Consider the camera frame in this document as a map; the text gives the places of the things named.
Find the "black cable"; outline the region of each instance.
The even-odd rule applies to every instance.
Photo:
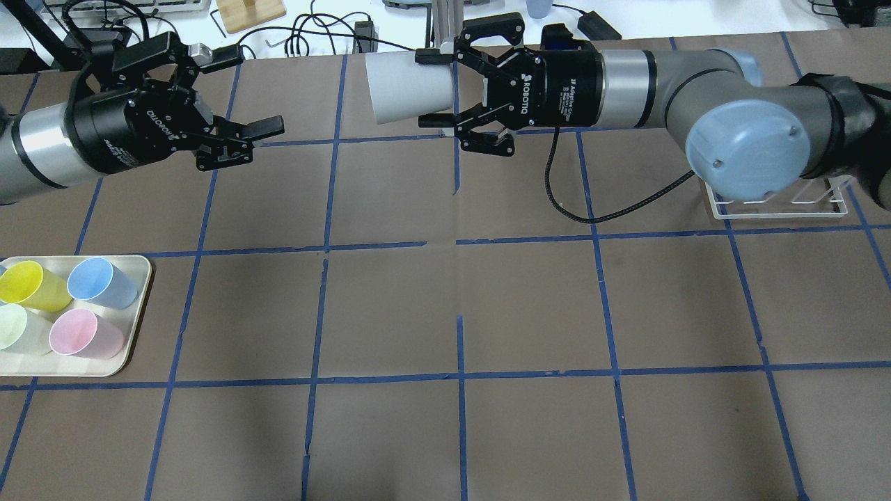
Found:
[[[78,45],[84,50],[85,53],[90,53],[90,47],[92,43],[90,39],[84,34],[84,32],[78,27],[77,24],[74,23],[74,20],[71,19],[70,10],[78,4],[82,4],[84,2],[88,2],[90,0],[68,0],[65,5],[61,8],[61,18],[65,21],[65,24],[68,26],[70,30],[70,34],[74,37],[75,41],[78,42]],[[133,14],[135,14],[139,18],[140,25],[143,29],[143,38],[149,37],[149,25],[147,20],[145,19],[145,14],[136,8],[135,5],[130,4],[127,0],[107,0],[108,2],[112,2],[120,6],[121,8],[127,9]]]
[[[260,28],[254,28],[251,31],[242,35],[241,38],[238,39],[238,45],[241,45],[241,43],[244,42],[245,38],[253,35],[254,33],[258,33],[260,31],[266,31],[268,29],[284,29],[286,31],[293,31],[293,29],[288,26],[263,26]],[[327,35],[327,33],[322,33],[321,31],[306,31],[306,30],[304,30],[303,32],[308,35]],[[368,40],[370,42],[377,42],[379,44],[390,45],[390,46],[393,46],[393,47],[396,47],[399,49],[403,49],[406,51],[414,50],[411,47],[406,47],[405,45],[394,44],[393,42],[388,42],[387,40],[381,40],[380,38],[375,38],[375,37],[366,37],[365,35],[352,35],[349,33],[331,33],[331,35],[333,37],[351,37],[351,38],[355,38],[357,40]]]
[[[295,53],[295,51],[294,51],[294,38],[301,36],[301,35],[302,35],[303,33],[305,33],[305,32],[306,32],[306,33],[309,33],[309,31],[305,31],[305,30],[304,30],[304,27],[306,26],[307,22],[309,22],[310,20],[312,20],[313,23],[314,23],[316,26],[318,26],[318,27],[320,27],[320,28],[325,28],[325,33],[323,33],[323,34],[328,36],[328,40],[329,40],[329,42],[331,43],[331,51],[332,51],[333,53],[336,54],[336,53],[337,53],[337,48],[334,46],[334,37],[337,36],[337,35],[331,32],[330,27],[332,27],[332,26],[334,26],[334,25],[336,25],[336,24],[342,24],[342,25],[344,25],[344,26],[347,27],[347,29],[349,30],[349,32],[350,32],[350,34],[351,34],[350,36],[353,37],[353,39],[355,40],[355,39],[356,39],[356,30],[353,29],[353,27],[350,26],[349,23],[347,23],[347,22],[345,21],[345,19],[346,19],[347,17],[349,17],[349,16],[356,15],[356,14],[362,14],[362,15],[364,15],[365,17],[368,18],[369,21],[370,21],[371,18],[372,18],[372,16],[369,15],[368,12],[359,12],[359,11],[351,12],[351,13],[349,13],[349,14],[343,16],[343,17],[337,17],[337,16],[332,15],[332,14],[326,14],[326,13],[321,13],[321,12],[313,12],[313,13],[309,13],[309,14],[305,14],[305,13],[304,13],[304,14],[300,14],[299,16],[297,16],[297,17],[294,19],[294,22],[293,22],[293,24],[291,25],[291,28],[292,28],[292,29],[295,29],[295,30],[297,31],[297,35],[291,35],[290,37],[288,37],[288,44],[290,45],[290,54],[288,53],[288,46],[286,46],[286,47],[285,47],[285,55],[299,55],[299,47],[298,47],[298,50],[297,50],[296,53]],[[301,18],[305,18],[305,19],[304,19],[303,22],[300,24],[300,27],[297,28],[297,23],[298,23],[298,21],[299,21]],[[330,18],[330,19],[333,19],[334,21],[332,21],[332,22],[330,22],[330,23],[325,23],[325,22],[321,21],[322,18]],[[309,55],[308,45],[309,45],[309,43],[307,42],[307,55]],[[362,47],[361,47],[361,46],[359,46],[359,52],[360,52],[360,53],[362,52]]]
[[[21,30],[25,32],[25,37],[28,37],[28,41],[31,43],[31,50],[34,51],[34,53],[37,53],[37,47],[34,45],[34,38],[31,38],[31,34],[28,33],[24,26],[19,26],[21,27]]]
[[[672,184],[666,186],[665,188],[662,188],[661,190],[650,195],[649,197],[635,203],[634,205],[631,205],[631,206],[626,207],[622,210],[613,212],[612,214],[607,214],[606,216],[600,216],[599,218],[582,218],[581,216],[577,216],[577,215],[573,214],[572,212],[569,212],[568,210],[563,209],[557,203],[557,201],[554,200],[554,194],[553,194],[553,191],[551,191],[551,165],[554,162],[554,154],[557,153],[557,141],[559,139],[560,139],[560,128],[556,127],[556,128],[554,128],[554,138],[553,138],[553,141],[551,142],[551,152],[548,154],[548,162],[547,162],[547,164],[544,165],[544,191],[548,194],[548,201],[551,202],[551,205],[554,206],[554,208],[560,214],[566,216],[567,218],[572,219],[573,221],[576,221],[577,223],[582,223],[585,225],[596,225],[597,223],[609,221],[610,219],[619,218],[621,216],[624,216],[625,214],[634,212],[635,210],[638,210],[639,208],[643,207],[644,205],[647,205],[650,202],[661,198],[662,195],[674,190],[676,187],[682,185],[684,181],[686,181],[687,179],[690,179],[691,177],[694,176],[693,171],[690,170],[683,176],[678,177],[677,180],[675,180]]]
[[[43,0],[43,3],[44,3],[44,8],[46,9],[47,12],[50,13],[51,16],[53,16],[53,20],[56,21],[56,24],[59,25],[59,28],[61,28],[62,31],[64,31],[66,35],[70,35],[71,32],[68,31],[67,28],[65,28],[65,25],[62,24],[61,21],[59,21],[59,18],[56,17],[55,12],[53,12],[53,9],[51,9],[50,6],[46,4],[46,0]]]
[[[579,9],[578,7],[573,7],[572,5],[553,4],[553,6],[554,7],[563,7],[564,9],[569,9],[570,11],[576,11],[576,12],[582,14],[583,16],[588,13],[588,12],[583,11],[582,9]]]
[[[131,19],[133,19],[133,18],[135,18],[135,17],[137,17],[137,16],[134,16],[134,15],[124,16],[124,17],[120,18],[117,22],[115,22],[114,24],[115,24],[116,26],[124,26],[124,22],[129,21],[129,20],[131,20]],[[166,22],[167,25],[173,30],[173,32],[176,33],[176,35],[179,37],[179,30],[176,29],[176,25],[175,25],[174,23],[172,23],[172,22],[170,22],[170,21],[168,21],[168,20],[166,20],[166,19],[160,17],[160,16],[157,15],[157,14],[145,14],[145,17],[148,18],[148,19],[156,19],[156,20],[158,20],[158,21]]]
[[[247,45],[241,45],[241,47],[244,47],[244,48],[248,49],[248,50],[250,51],[250,55],[251,55],[254,59],[257,59],[257,53],[254,52],[254,49],[248,47]]]
[[[151,16],[149,16],[149,19],[156,19],[161,22],[166,22],[167,25],[173,30],[173,32],[176,33],[176,36],[179,37],[179,29],[176,29],[176,25],[174,23],[172,23],[169,20],[166,20],[158,15],[151,15]]]

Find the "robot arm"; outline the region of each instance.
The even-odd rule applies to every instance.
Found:
[[[746,53],[598,52],[557,25],[545,27],[536,51],[522,46],[523,30],[516,13],[471,20],[454,53],[417,51],[419,64],[458,61],[485,82],[481,103],[423,115],[420,125],[453,127],[463,150],[502,156],[513,155],[513,132],[527,126],[664,127],[693,171],[733,200],[759,200],[798,177],[851,174],[891,209],[891,86],[808,75],[762,87]],[[513,47],[493,57],[471,46],[496,36]],[[500,133],[474,130],[493,121]]]
[[[213,114],[192,88],[199,73],[241,64],[237,45],[214,51],[164,33],[129,47],[95,47],[69,100],[9,117],[0,108],[0,204],[49,193],[193,151],[199,170],[253,160],[254,142],[284,132],[282,117],[248,125]],[[146,73],[174,63],[169,81]],[[101,92],[87,85],[95,77]]]

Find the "grid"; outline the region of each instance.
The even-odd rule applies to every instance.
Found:
[[[798,67],[795,55],[792,52],[789,40],[785,33],[781,34],[785,49],[789,54],[789,58],[795,68],[798,76],[801,76],[801,70]],[[672,48],[676,50],[674,39],[670,39]],[[235,71],[233,86],[229,97],[229,104],[226,111],[228,118],[233,109],[235,101],[235,93],[238,87],[241,69]],[[192,297],[195,284],[198,280],[199,268],[202,257],[217,255],[236,255],[236,254],[257,254],[257,253],[291,253],[291,252],[323,252],[328,254],[337,251],[357,251],[357,250],[380,250],[395,248],[411,248],[422,247],[427,242],[385,242],[385,243],[367,243],[367,244],[331,244],[331,214],[333,211],[335,184],[337,182],[337,166],[338,166],[338,150],[340,144],[350,143],[366,143],[366,142],[387,142],[387,141],[423,141],[428,139],[439,138],[438,135],[418,135],[418,136],[388,136],[388,137],[366,137],[366,138],[341,138],[340,123],[343,111],[344,87],[347,75],[347,56],[344,56],[340,65],[339,77],[339,93],[337,103],[337,118],[335,121],[334,135],[332,139],[323,140],[306,140],[306,141],[284,141],[277,143],[267,143],[265,147],[305,145],[305,144],[329,144],[332,147],[331,171],[329,179],[329,189],[327,193],[327,205],[325,213],[324,226],[324,243],[321,246],[309,246],[303,248],[251,248],[251,249],[229,249],[229,250],[205,250],[204,240],[208,227],[208,219],[213,205],[214,192],[217,185],[217,172],[214,171],[210,175],[206,203],[204,206],[203,219],[200,227],[200,235],[195,250],[178,250],[178,251],[159,251],[145,252],[144,256],[149,258],[166,258],[166,257],[190,257],[193,258],[192,275],[186,293],[186,300],[183,307],[182,320],[179,329],[179,335],[176,340],[176,348],[174,351],[173,361],[170,366],[169,377],[166,382],[100,382],[100,383],[41,383],[38,378],[32,378],[28,384],[22,385],[0,385],[1,391],[25,391],[26,397],[24,405],[20,411],[20,418],[17,423],[15,433],[12,437],[12,443],[7,452],[2,473],[0,473],[0,490],[2,490],[9,472],[12,461],[14,460],[15,449],[21,434],[22,428],[27,421],[31,399],[35,392],[44,390],[115,390],[115,389],[140,389],[155,388],[164,389],[165,396],[163,400],[161,415],[158,423],[157,436],[154,443],[154,449],[151,458],[151,468],[149,470],[148,482],[145,487],[144,499],[151,499],[154,476],[157,469],[160,450],[162,448],[165,426],[168,419],[168,410],[170,408],[170,400],[174,389],[177,388],[218,388],[218,387],[239,387],[239,386],[284,386],[284,385],[305,385],[309,388],[309,400],[307,404],[307,425],[306,439],[303,455],[303,466],[301,471],[301,498],[307,499],[307,490],[309,482],[309,472],[311,469],[311,444],[313,439],[313,429],[315,420],[315,401],[316,392],[319,385],[332,384],[367,384],[367,383],[387,383],[387,382],[421,382],[421,381],[446,381],[452,380],[458,382],[458,412],[459,412],[459,437],[460,437],[460,479],[461,479],[461,499],[469,498],[468,491],[468,471],[467,471],[467,417],[466,417],[466,398],[465,384],[468,380],[485,380],[485,379],[511,379],[511,378],[568,378],[568,377],[602,377],[612,378],[614,381],[614,392],[617,407],[617,421],[619,426],[619,435],[623,458],[625,463],[625,475],[627,480],[627,488],[629,497],[632,500],[637,499],[637,489],[634,481],[634,468],[632,461],[632,450],[629,443],[628,429],[625,422],[625,405],[622,393],[621,380],[627,375],[660,375],[660,374],[718,374],[718,373],[764,373],[770,389],[772,403],[776,414],[777,422],[780,426],[783,445],[789,460],[789,468],[795,482],[798,496],[801,499],[807,499],[808,495],[805,491],[805,485],[802,481],[801,474],[798,469],[795,456],[794,444],[789,436],[786,419],[783,414],[781,396],[777,391],[776,383],[773,375],[777,372],[786,371],[821,371],[821,370],[838,370],[838,369],[864,369],[864,368],[889,368],[891,360],[880,361],[851,361],[851,362],[825,362],[825,363],[800,363],[800,364],[774,364],[769,358],[766,347],[763,344],[761,328],[758,322],[758,314],[756,312],[754,301],[752,300],[751,290],[749,289],[748,279],[740,250],[737,246],[738,235],[748,234],[781,234],[781,233],[810,233],[810,232],[863,232],[870,243],[875,259],[879,265],[885,283],[891,290],[891,276],[888,273],[887,263],[884,260],[879,246],[876,242],[874,231],[891,229],[891,225],[871,225],[867,222],[863,214],[860,203],[854,192],[848,188],[848,194],[851,197],[853,206],[860,220],[859,225],[848,226],[811,226],[805,228],[757,228],[757,229],[735,229],[730,221],[724,222],[723,229],[702,230],[702,231],[673,231],[673,232],[640,232],[640,233],[612,233],[601,234],[598,232],[596,225],[590,225],[590,233],[582,235],[556,235],[556,236],[534,236],[534,237],[510,237],[510,238],[493,238],[493,239],[459,239],[455,241],[458,246],[462,245],[498,245],[512,243],[530,243],[530,242],[590,242],[593,247],[593,254],[596,263],[596,275],[600,288],[601,308],[606,325],[607,343],[609,347],[609,368],[590,369],[590,370],[537,370],[537,371],[501,371],[501,372],[467,372],[465,371],[464,357],[464,332],[463,317],[458,315],[455,320],[455,348],[457,355],[457,370],[454,372],[435,373],[435,374],[403,374],[403,375],[385,375],[385,376],[364,376],[364,377],[320,377],[319,376],[319,359],[323,343],[323,321],[325,311],[325,298],[327,292],[327,281],[329,271],[329,260],[323,260],[323,267],[320,276],[320,285],[318,293],[318,307],[315,325],[315,345],[312,358],[312,372],[310,377],[302,378],[281,378],[281,379],[253,379],[253,380],[224,380],[224,381],[181,381],[177,380],[177,368],[179,364],[180,354],[184,342],[184,332],[188,324],[190,310],[192,306]],[[21,110],[24,111],[28,104],[28,100],[34,91],[39,76],[35,76],[31,83],[28,96]],[[458,106],[457,93],[455,96],[455,108]],[[588,217],[594,216],[592,195],[588,184],[588,170],[585,160],[584,145],[582,141],[582,133],[595,130],[607,130],[600,127],[569,127],[562,130],[564,137],[574,136],[576,139],[576,147],[580,159],[581,172],[579,173],[584,187],[585,205]],[[551,134],[551,130],[537,129],[521,131],[521,134]],[[461,188],[461,165],[458,155],[458,143],[454,142],[454,190],[457,193]],[[80,254],[87,230],[94,212],[96,201],[102,190],[102,180],[95,185],[93,198],[84,217],[84,222],[78,244],[74,253]],[[658,238],[678,238],[688,236],[725,236],[728,239],[732,250],[732,256],[739,275],[740,287],[743,290],[746,304],[748,306],[748,314],[755,333],[756,345],[761,356],[760,364],[753,365],[712,365],[712,366],[677,366],[677,367],[622,367],[619,363],[616,340],[613,334],[612,320],[610,317],[609,306],[609,287],[604,276],[604,266],[601,259],[601,241],[616,239],[658,239]]]

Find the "power adapter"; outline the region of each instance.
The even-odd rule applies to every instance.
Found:
[[[360,37],[377,38],[374,33],[374,21],[356,21],[354,26],[356,34]],[[376,53],[378,52],[378,43],[375,40],[363,40],[355,38],[353,40],[353,53]]]
[[[584,33],[589,40],[622,39],[622,34],[594,11],[590,11],[578,19],[578,30]]]

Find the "wooden block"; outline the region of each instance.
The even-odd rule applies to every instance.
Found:
[[[230,34],[280,18],[285,14],[282,0],[217,0],[217,8],[223,19],[223,26]]]

